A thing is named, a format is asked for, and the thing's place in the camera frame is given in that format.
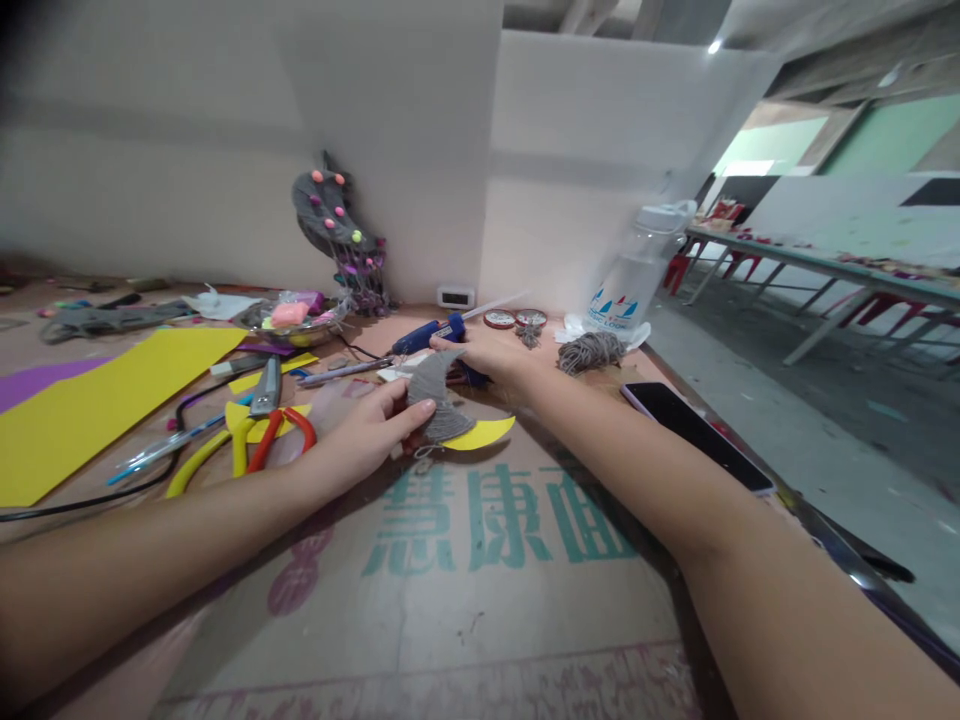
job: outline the black cable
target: black cable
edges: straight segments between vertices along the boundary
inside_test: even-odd
[[[348,348],[350,348],[351,350],[356,350],[358,353],[363,353],[364,355],[366,355],[366,356],[367,356],[368,358],[370,358],[371,360],[383,360],[383,358],[380,357],[379,355],[374,355],[374,354],[371,353],[371,352],[367,352],[366,350],[364,350],[362,347],[360,347],[360,346],[358,346],[358,345],[351,345],[350,343],[347,342],[347,339],[346,339],[343,335],[337,335],[337,337],[340,338],[340,342],[342,342],[344,345],[346,345],[346,346],[347,346]]]
[[[186,429],[186,421],[183,418],[183,411],[186,410],[187,405],[193,403],[195,400],[202,398],[204,395],[209,395],[214,390],[219,390],[224,385],[233,382],[236,379],[236,375],[228,377],[223,382],[219,382],[213,387],[209,387],[206,390],[201,390],[198,393],[195,393],[177,405],[177,410],[175,412],[177,431],[182,431]],[[71,512],[73,510],[83,510],[84,508],[93,507],[95,505],[102,505],[103,503],[113,502],[114,500],[119,500],[120,498],[127,497],[129,495],[135,495],[138,492],[143,492],[149,488],[159,485],[160,483],[169,479],[173,474],[174,469],[177,467],[177,463],[180,460],[180,455],[183,453],[186,446],[178,448],[170,456],[170,462],[167,463],[167,468],[160,475],[155,477],[153,480],[147,480],[144,483],[139,485],[134,485],[133,487],[124,488],[110,495],[100,495],[98,497],[89,498],[88,500],[80,500],[74,503],[67,503],[65,505],[54,505],[53,507],[47,508],[38,508],[37,510],[24,510],[23,512],[18,513],[8,513],[6,515],[0,515],[0,522],[14,522],[15,520],[32,520],[38,517],[47,517],[48,515],[58,515],[60,513]]]

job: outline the hand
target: hand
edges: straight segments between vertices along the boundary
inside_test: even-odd
[[[524,352],[497,340],[471,340],[469,333],[465,340],[466,342],[454,343],[434,335],[430,338],[430,347],[434,350],[464,350],[461,360],[477,372],[489,375],[495,382],[503,384],[511,384],[512,373],[529,362]]]
[[[296,461],[307,485],[323,481],[323,499],[342,495],[370,476],[437,409],[433,400],[407,407],[407,380],[394,380],[364,396],[333,432]]]

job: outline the white partition board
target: white partition board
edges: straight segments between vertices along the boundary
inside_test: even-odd
[[[896,177],[781,178],[750,216],[755,233],[868,257],[955,267],[960,208],[900,207],[930,180]]]
[[[780,67],[767,53],[505,31],[480,291],[581,308],[643,204],[693,197]]]
[[[479,280],[502,4],[89,0],[11,75],[0,248],[65,270],[331,291],[296,225],[323,147],[404,300]]]

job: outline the person's left hand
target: person's left hand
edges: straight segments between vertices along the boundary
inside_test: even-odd
[[[332,432],[294,464],[324,500],[370,476],[396,447],[433,415],[433,400],[407,407],[407,380],[394,380],[364,396]]]

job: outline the blue hot glue gun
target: blue hot glue gun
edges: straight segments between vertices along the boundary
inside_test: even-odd
[[[466,325],[464,322],[469,320],[472,317],[477,315],[482,315],[487,310],[493,310],[494,308],[503,307],[504,305],[513,302],[522,295],[526,295],[527,291],[524,290],[522,293],[517,295],[512,295],[508,298],[503,298],[501,300],[494,300],[492,303],[487,303],[486,305],[481,305],[478,308],[474,308],[470,312],[460,314],[460,313],[450,313],[446,320],[433,320],[428,322],[426,325],[418,327],[411,333],[407,333],[402,338],[397,340],[393,347],[390,348],[390,352],[394,355],[412,355],[415,352],[419,352],[424,348],[430,347],[430,338],[434,335],[437,337],[446,338],[451,342],[463,342],[463,336],[467,332]],[[490,378],[486,375],[478,373],[476,370],[473,370],[468,365],[460,363],[463,366],[464,371],[467,374],[467,383],[474,386],[482,386]]]

